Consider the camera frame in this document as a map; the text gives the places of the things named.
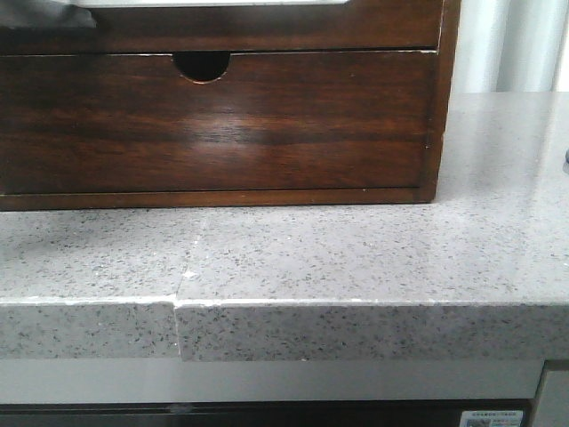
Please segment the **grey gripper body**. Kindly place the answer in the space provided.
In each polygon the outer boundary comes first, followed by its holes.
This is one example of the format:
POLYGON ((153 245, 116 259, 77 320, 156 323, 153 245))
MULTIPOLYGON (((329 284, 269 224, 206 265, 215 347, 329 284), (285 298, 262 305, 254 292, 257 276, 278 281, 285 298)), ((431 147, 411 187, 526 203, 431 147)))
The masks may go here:
POLYGON ((75 4, 1 4, 1 28, 92 29, 92 13, 75 4))

